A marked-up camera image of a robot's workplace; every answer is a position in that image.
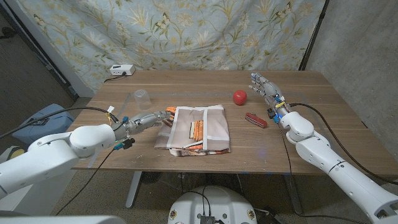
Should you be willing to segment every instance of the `clear plastic cup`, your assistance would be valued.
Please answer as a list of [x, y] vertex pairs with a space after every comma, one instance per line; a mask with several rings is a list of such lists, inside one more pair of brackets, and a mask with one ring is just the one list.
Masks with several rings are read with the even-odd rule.
[[134, 92], [134, 98], [140, 110], [148, 110], [152, 103], [150, 102], [149, 95], [145, 90], [137, 90]]

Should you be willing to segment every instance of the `robot finger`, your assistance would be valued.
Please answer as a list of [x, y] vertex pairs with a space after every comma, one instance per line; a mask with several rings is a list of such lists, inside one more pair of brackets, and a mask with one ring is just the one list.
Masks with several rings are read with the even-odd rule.
[[256, 84], [261, 90], [264, 89], [264, 87], [262, 87], [262, 85], [254, 80], [251, 81], [253, 84]]
[[263, 83], [269, 83], [268, 79], [266, 79], [265, 77], [263, 77], [262, 75], [260, 75], [258, 73], [255, 73], [254, 77], [255, 77], [256, 81], [259, 82], [259, 83], [262, 83], [262, 84]]
[[256, 91], [256, 92], [258, 92], [261, 96], [265, 96], [266, 95], [266, 93], [264, 91], [259, 90], [258, 88], [254, 87], [252, 85], [249, 85], [249, 88], [254, 90], [254, 91]]
[[259, 81], [259, 78], [261, 77], [261, 75], [260, 74], [258, 74], [258, 73], [252, 73], [251, 74], [251, 78], [254, 80], [254, 81]]

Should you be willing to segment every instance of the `wire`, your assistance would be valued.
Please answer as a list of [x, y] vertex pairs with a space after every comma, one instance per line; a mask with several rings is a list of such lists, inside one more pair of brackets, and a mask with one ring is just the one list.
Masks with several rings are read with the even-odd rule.
[[114, 151], [114, 149], [112, 149], [112, 150], [109, 152], [109, 154], [105, 157], [105, 159], [101, 162], [101, 164], [100, 164], [100, 165], [98, 166], [98, 168], [95, 170], [94, 174], [91, 175], [91, 177], [88, 179], [87, 183], [79, 190], [79, 192], [77, 192], [77, 194], [76, 194], [72, 199], [69, 200], [69, 202], [68, 202], [66, 205], [64, 205], [64, 206], [57, 212], [56, 216], [59, 215], [59, 213], [62, 212], [62, 210], [63, 210], [64, 208], [66, 208], [66, 207], [70, 204], [70, 202], [72, 202], [73, 199], [75, 199], [75, 198], [85, 189], [85, 187], [88, 185], [88, 183], [90, 183], [90, 181], [92, 180], [92, 178], [94, 177], [94, 175], [98, 172], [98, 170], [100, 169], [100, 167], [102, 166], [102, 164], [104, 164], [105, 160], [111, 155], [111, 153], [112, 153], [113, 151]]
[[184, 194], [184, 186], [182, 184], [182, 173], [180, 173], [180, 179], [181, 179], [181, 194]]
[[253, 208], [253, 209], [255, 209], [255, 210], [257, 210], [257, 211], [260, 211], [260, 212], [264, 212], [266, 215], [269, 215], [269, 214], [270, 214], [270, 212], [267, 211], [267, 210], [258, 209], [258, 208]]
[[[51, 117], [51, 116], [53, 116], [53, 115], [56, 115], [56, 114], [59, 114], [59, 113], [65, 112], [65, 111], [70, 111], [70, 110], [82, 110], [82, 109], [96, 110], [96, 111], [100, 111], [100, 112], [104, 112], [104, 113], [109, 113], [109, 112], [107, 112], [107, 111], [104, 110], [104, 109], [101, 109], [101, 108], [94, 108], [94, 107], [90, 107], [90, 106], [79, 106], [79, 107], [75, 107], [75, 108], [67, 108], [67, 109], [63, 109], [63, 110], [59, 110], [59, 111], [56, 111], [56, 112], [47, 114], [47, 115], [45, 115], [45, 116], [43, 116], [43, 117], [41, 117], [41, 118], [34, 119], [33, 121], [29, 121], [28, 123], [23, 124], [23, 125], [19, 126], [18, 128], [15, 128], [15, 129], [13, 129], [13, 130], [7, 132], [6, 134], [2, 134], [2, 135], [0, 136], [0, 139], [5, 138], [5, 137], [7, 137], [8, 135], [10, 135], [10, 134], [12, 134], [12, 133], [14, 133], [14, 132], [16, 132], [16, 131], [21, 130], [22, 128], [26, 128], [26, 127], [30, 126], [31, 124], [34, 124], [34, 123], [36, 123], [36, 122], [38, 122], [38, 121], [40, 121], [40, 120], [43, 120], [43, 119], [48, 118], [48, 117]], [[113, 114], [109, 113], [109, 115], [110, 115], [110, 117], [112, 118], [112, 120], [113, 120], [114, 122], [118, 122], [118, 121], [119, 121]]]
[[124, 77], [124, 76], [126, 76], [126, 72], [123, 72], [121, 75], [118, 75], [118, 76], [116, 76], [114, 78], [107, 78], [104, 82], [107, 82], [107, 81], [110, 81], [110, 80], [115, 80], [115, 79], [118, 79], [118, 78], [121, 78], [121, 77]]
[[[286, 150], [286, 154], [287, 154], [287, 159], [288, 159], [288, 161], [289, 161], [290, 188], [292, 188], [292, 177], [293, 177], [293, 173], [292, 173], [292, 164], [290, 163], [290, 157], [289, 157], [289, 152], [288, 152], [287, 147], [286, 147], [285, 137], [284, 137], [284, 134], [283, 134], [283, 132], [282, 132], [282, 128], [280, 128], [279, 123], [278, 123], [278, 127], [279, 127], [279, 131], [280, 131], [280, 135], [282, 136], [282, 140], [283, 140], [283, 142], [284, 142], [284, 146], [285, 146], [285, 150]], [[293, 207], [292, 197], [289, 196], [289, 199], [290, 199], [290, 203], [292, 204], [292, 207]], [[298, 216], [300, 216], [300, 217], [305, 217], [305, 218], [335, 218], [335, 219], [350, 221], [350, 222], [353, 222], [353, 223], [366, 224], [366, 223], [361, 222], [361, 221], [352, 220], [352, 219], [344, 218], [344, 217], [336, 217], [336, 216], [333, 216], [333, 215], [301, 215], [301, 214], [299, 214], [299, 213], [296, 212], [296, 210], [294, 209], [294, 207], [293, 207], [293, 212], [294, 212], [296, 215], [298, 215]]]
[[[192, 190], [189, 190], [189, 191], [187, 191], [186, 193], [195, 193], [195, 194], [199, 194], [199, 195], [202, 196], [202, 198], [205, 198], [206, 201], [207, 201], [207, 204], [209, 205], [209, 216], [211, 215], [210, 202], [209, 202], [209, 200], [207, 199], [207, 197], [206, 197], [204, 194], [201, 194], [201, 193], [199, 193], [199, 192], [194, 192], [194, 191], [192, 191]], [[205, 215], [205, 203], [204, 203], [204, 202], [203, 202], [203, 215]]]
[[113, 122], [112, 122], [112, 119], [111, 119], [111, 115], [109, 113], [106, 113], [106, 116], [109, 119], [109, 125], [112, 127]]
[[119, 129], [123, 124], [124, 124], [123, 122], [120, 122], [119, 127], [117, 127], [116, 129], [114, 129], [113, 131], [116, 131], [117, 129]]
[[244, 196], [244, 192], [243, 192], [243, 188], [242, 188], [241, 179], [239, 178], [239, 174], [236, 174], [236, 176], [238, 177], [239, 186], [241, 186], [242, 196], [245, 197], [245, 196]]
[[311, 110], [314, 110], [314, 111], [321, 117], [321, 119], [323, 120], [323, 122], [325, 123], [325, 125], [328, 127], [328, 129], [329, 129], [331, 135], [334, 137], [334, 139], [336, 139], [336, 142], [338, 143], [338, 145], [343, 149], [343, 151], [347, 154], [347, 156], [348, 156], [353, 162], [355, 162], [356, 165], [358, 165], [360, 168], [362, 168], [362, 170], [364, 170], [365, 172], [367, 172], [368, 174], [372, 175], [373, 177], [375, 177], [375, 178], [377, 178], [377, 179], [383, 180], [383, 181], [388, 182], [388, 183], [390, 183], [390, 184], [398, 185], [398, 182], [395, 182], [395, 181], [386, 179], [386, 178], [384, 178], [384, 177], [381, 177], [381, 176], [379, 176], [379, 175], [377, 175], [377, 174], [374, 174], [373, 172], [371, 172], [370, 170], [368, 170], [367, 168], [365, 168], [364, 166], [362, 166], [362, 165], [361, 165], [361, 164], [360, 164], [360, 163], [347, 151], [347, 149], [343, 146], [343, 144], [339, 141], [339, 139], [337, 138], [337, 136], [335, 135], [335, 133], [331, 130], [329, 124], [327, 123], [326, 119], [323, 117], [323, 115], [321, 114], [321, 112], [319, 112], [317, 109], [313, 108], [313, 107], [310, 106], [310, 105], [306, 105], [305, 103], [291, 103], [291, 104], [290, 104], [290, 107], [293, 107], [293, 106], [305, 106], [305, 107], [307, 107], [307, 108], [310, 108]]

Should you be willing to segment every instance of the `small white box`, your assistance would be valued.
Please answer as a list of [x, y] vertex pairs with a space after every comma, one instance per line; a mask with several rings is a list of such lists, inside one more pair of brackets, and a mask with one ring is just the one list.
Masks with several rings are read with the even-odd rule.
[[112, 75], [122, 75], [123, 72], [126, 72], [126, 75], [132, 75], [136, 68], [134, 68], [134, 65], [112, 65], [110, 70]]

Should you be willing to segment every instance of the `table leg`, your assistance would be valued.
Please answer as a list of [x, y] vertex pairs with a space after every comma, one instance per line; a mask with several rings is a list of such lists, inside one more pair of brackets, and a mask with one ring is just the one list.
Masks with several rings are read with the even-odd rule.
[[135, 171], [134, 175], [132, 176], [130, 190], [126, 200], [126, 208], [132, 208], [132, 206], [134, 205], [134, 199], [136, 198], [137, 195], [138, 184], [139, 184], [139, 179], [141, 178], [141, 174], [142, 171]]
[[301, 202], [299, 198], [299, 193], [297, 192], [296, 182], [294, 181], [294, 176], [284, 175], [285, 184], [289, 191], [289, 197], [293, 204], [293, 209], [298, 213], [303, 213], [303, 208], [301, 207]]

